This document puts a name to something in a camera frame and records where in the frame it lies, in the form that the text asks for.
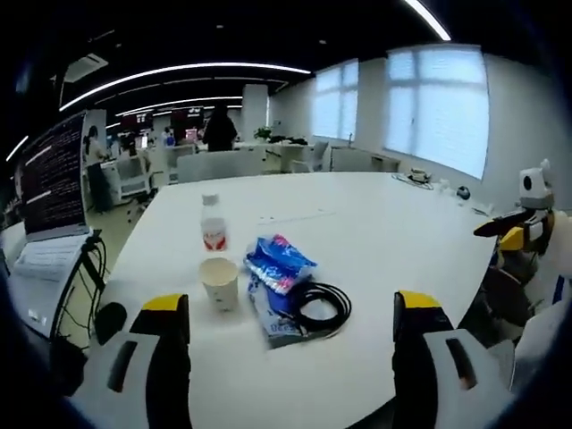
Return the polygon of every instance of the monitor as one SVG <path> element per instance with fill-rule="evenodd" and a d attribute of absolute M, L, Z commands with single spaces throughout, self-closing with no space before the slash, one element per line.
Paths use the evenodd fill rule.
<path fill-rule="evenodd" d="M 28 241 L 89 231 L 81 193 L 84 116 L 60 122 L 22 150 L 22 214 Z"/>

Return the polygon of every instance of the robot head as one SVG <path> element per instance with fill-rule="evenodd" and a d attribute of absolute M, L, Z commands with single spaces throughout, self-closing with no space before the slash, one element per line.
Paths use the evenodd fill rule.
<path fill-rule="evenodd" d="M 520 205 L 523 208 L 547 210 L 554 206 L 550 169 L 551 164 L 545 159 L 540 168 L 520 172 Z"/>

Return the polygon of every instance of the bottle cap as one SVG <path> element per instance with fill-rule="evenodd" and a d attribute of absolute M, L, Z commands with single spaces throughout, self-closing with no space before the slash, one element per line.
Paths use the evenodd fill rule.
<path fill-rule="evenodd" d="M 203 194 L 203 206 L 214 206 L 218 204 L 218 194 Z"/>

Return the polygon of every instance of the ceiling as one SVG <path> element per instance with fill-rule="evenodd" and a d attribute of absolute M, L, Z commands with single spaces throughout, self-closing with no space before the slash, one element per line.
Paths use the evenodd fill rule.
<path fill-rule="evenodd" d="M 10 39 L 14 47 L 13 117 L 0 145 L 2 160 L 24 135 L 38 134 L 83 108 L 104 108 L 108 123 L 113 123 L 117 113 L 145 105 L 240 96 L 245 83 L 266 83 L 272 94 L 284 84 L 308 78 L 290 71 L 236 67 L 170 71 L 100 91 L 60 114 L 52 77 L 87 54 L 96 54 L 109 64 L 75 83 L 66 83 L 62 105 L 107 82 L 161 67 L 223 61 L 272 63 L 315 72 L 350 58 L 365 60 L 395 47 L 438 41 L 402 0 L 355 0 L 337 8 L 330 2 L 298 0 L 289 1 L 287 7 L 274 2 L 267 2 L 268 6 L 188 3 L 161 2 L 146 11 L 139 3 L 139 8 L 126 13 L 100 3 L 91 8 L 41 5 L 31 15 L 24 15 L 24 6 L 19 6 L 28 31 Z M 532 40 L 524 25 L 526 15 L 514 9 L 512 2 L 423 3 L 454 42 L 477 44 L 487 53 L 523 63 L 543 63 L 538 39 Z"/>

